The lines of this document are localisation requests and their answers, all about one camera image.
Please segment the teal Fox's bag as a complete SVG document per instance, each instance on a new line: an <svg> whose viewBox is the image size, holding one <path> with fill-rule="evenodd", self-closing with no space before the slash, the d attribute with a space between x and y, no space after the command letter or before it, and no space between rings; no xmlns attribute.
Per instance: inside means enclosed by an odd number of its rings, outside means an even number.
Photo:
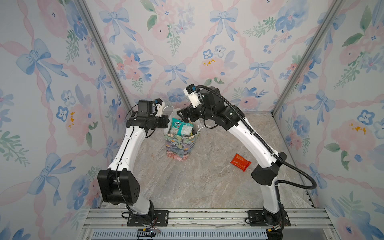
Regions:
<svg viewBox="0 0 384 240"><path fill-rule="evenodd" d="M190 123L184 123L178 119L172 119L171 128L169 134L178 135L182 137L189 137L193 135L194 125Z"/></svg>

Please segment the floral paper gift bag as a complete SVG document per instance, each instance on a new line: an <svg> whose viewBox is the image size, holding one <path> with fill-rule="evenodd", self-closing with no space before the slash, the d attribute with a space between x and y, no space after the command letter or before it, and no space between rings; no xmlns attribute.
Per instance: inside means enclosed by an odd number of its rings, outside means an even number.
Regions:
<svg viewBox="0 0 384 240"><path fill-rule="evenodd" d="M173 106L167 106L163 110L163 114L168 115L170 119L170 124L164 130L164 138L166 142L167 156L172 159L183 162L188 158L193 147L197 143L197 140L200 136L200 132L204 128L204 126L201 120L197 120L193 123L189 122L190 124L194 125L192 136L182 137L178 135L169 134L172 119L181 120L181 118L177 115L178 110L180 109L175 109Z"/></svg>

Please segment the red orange snack packet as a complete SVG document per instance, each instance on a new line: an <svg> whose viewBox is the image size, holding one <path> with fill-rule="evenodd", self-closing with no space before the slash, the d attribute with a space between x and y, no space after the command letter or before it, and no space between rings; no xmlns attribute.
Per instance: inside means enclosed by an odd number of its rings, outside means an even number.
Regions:
<svg viewBox="0 0 384 240"><path fill-rule="evenodd" d="M235 167L239 168L243 172L247 170L247 168L251 165L252 162L246 160L243 158L241 155L236 154L234 158L231 161L231 164L234 165Z"/></svg>

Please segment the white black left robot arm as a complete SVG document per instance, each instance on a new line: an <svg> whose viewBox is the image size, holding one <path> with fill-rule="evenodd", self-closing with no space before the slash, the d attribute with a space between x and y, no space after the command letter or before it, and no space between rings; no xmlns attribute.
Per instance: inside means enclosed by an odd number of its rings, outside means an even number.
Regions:
<svg viewBox="0 0 384 240"><path fill-rule="evenodd" d="M103 201L125 205L129 213L126 219L134 224L149 226L155 221L154 205L140 194L140 184L133 173L140 146L149 130L166 129L169 122L168 115L131 117L117 155L106 170L98 173Z"/></svg>

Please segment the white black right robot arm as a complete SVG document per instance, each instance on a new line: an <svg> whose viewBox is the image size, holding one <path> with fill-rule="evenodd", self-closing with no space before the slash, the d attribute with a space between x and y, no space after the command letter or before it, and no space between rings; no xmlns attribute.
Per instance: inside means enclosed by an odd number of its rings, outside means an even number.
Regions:
<svg viewBox="0 0 384 240"><path fill-rule="evenodd" d="M267 226L283 229L284 208L275 185L280 166L279 153L254 130L244 113L224 98L215 87L189 85L184 94L191 104L177 112L184 122L212 120L236 137L253 155L258 165L252 178L260 186L263 196L263 220Z"/></svg>

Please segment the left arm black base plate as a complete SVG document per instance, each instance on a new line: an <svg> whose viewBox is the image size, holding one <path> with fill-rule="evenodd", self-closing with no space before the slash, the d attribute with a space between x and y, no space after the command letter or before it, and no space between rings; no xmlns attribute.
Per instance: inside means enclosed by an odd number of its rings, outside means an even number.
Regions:
<svg viewBox="0 0 384 240"><path fill-rule="evenodd" d="M168 210L149 211L147 215L132 214L128 217L128 227L167 227L169 221Z"/></svg>

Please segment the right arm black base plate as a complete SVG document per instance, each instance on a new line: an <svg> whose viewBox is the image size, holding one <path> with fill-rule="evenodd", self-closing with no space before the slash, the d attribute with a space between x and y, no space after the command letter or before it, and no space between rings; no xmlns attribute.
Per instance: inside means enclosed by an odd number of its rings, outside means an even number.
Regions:
<svg viewBox="0 0 384 240"><path fill-rule="evenodd" d="M285 227L290 227L290 218L286 211L279 211L276 214L272 214L266 210L249 210L247 211L248 217L246 223L251 227L279 227L284 223Z"/></svg>

